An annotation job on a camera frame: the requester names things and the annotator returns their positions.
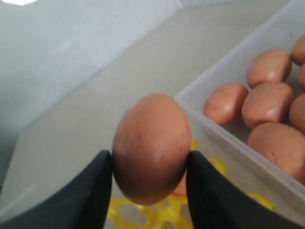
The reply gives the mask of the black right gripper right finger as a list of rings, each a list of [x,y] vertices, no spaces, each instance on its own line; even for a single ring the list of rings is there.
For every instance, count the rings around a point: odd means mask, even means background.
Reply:
[[[187,199],[195,229],[300,229],[227,180],[199,151],[187,158]]]

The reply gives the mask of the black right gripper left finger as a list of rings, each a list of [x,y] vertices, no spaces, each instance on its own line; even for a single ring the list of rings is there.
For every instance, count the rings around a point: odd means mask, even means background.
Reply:
[[[47,200],[0,224],[2,229],[101,229],[112,192],[112,157],[102,150]]]

